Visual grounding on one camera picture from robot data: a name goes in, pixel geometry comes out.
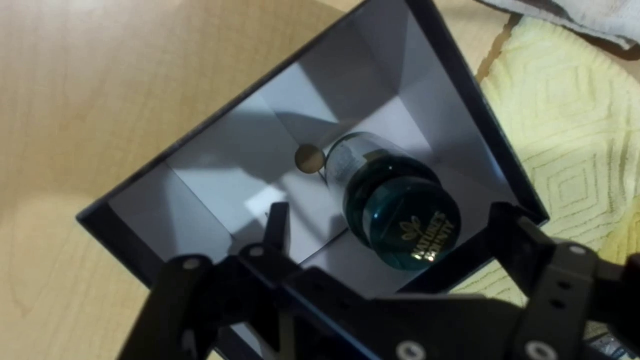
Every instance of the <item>screw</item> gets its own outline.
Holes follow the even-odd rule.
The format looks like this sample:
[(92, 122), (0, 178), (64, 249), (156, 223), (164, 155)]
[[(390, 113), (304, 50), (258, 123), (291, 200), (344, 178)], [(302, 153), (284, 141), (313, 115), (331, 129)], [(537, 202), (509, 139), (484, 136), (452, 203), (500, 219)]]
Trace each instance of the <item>screw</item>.
[(526, 342), (523, 352), (529, 360), (557, 360), (556, 350), (545, 342)]
[(398, 344), (396, 353), (400, 360), (426, 360), (422, 344), (414, 339), (404, 339)]
[(260, 258), (260, 256), (264, 256), (264, 247), (262, 245), (251, 245), (248, 249), (248, 254), (254, 256), (254, 258)]
[(581, 245), (568, 245), (568, 249), (573, 254), (585, 254), (585, 247), (581, 247)]
[(199, 266), (199, 258), (188, 258), (188, 259), (184, 259), (184, 264), (182, 264), (184, 270), (193, 270), (193, 267), (198, 267), (198, 266)]

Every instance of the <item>wooden table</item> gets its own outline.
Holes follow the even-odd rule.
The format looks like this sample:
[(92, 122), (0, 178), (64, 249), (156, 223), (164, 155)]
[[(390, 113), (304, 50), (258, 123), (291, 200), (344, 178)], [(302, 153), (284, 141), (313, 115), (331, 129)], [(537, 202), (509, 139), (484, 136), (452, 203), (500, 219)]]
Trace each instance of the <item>wooden table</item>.
[[(0, 0), (0, 358), (118, 353), (146, 290), (75, 211), (350, 6)], [(477, 70), (507, 15), (439, 7)]]

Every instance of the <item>white cloth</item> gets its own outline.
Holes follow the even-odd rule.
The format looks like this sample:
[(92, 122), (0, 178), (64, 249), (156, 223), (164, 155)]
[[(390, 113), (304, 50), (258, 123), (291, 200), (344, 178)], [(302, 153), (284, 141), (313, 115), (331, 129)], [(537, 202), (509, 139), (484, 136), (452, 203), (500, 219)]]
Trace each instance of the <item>white cloth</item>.
[(482, 0), (486, 3), (544, 17), (581, 34), (640, 44), (640, 0)]

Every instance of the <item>wooden surface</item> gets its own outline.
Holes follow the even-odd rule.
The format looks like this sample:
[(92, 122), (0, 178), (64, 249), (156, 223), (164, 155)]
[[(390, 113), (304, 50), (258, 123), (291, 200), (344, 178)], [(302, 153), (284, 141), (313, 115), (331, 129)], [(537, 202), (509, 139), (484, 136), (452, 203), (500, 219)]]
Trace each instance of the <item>wooden surface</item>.
[[(0, 358), (118, 353), (146, 290), (75, 211), (352, 3), (0, 0)], [(507, 15), (439, 6), (477, 70)]]

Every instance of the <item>yellow fabric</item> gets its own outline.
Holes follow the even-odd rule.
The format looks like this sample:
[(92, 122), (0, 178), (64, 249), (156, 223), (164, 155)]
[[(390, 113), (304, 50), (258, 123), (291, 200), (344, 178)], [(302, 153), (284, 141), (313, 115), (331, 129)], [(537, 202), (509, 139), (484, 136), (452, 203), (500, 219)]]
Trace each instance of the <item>yellow fabric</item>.
[[(522, 20), (482, 90), (550, 211), (541, 229), (616, 262), (638, 252), (640, 84), (571, 31)], [(498, 264), (458, 292), (523, 299)]]

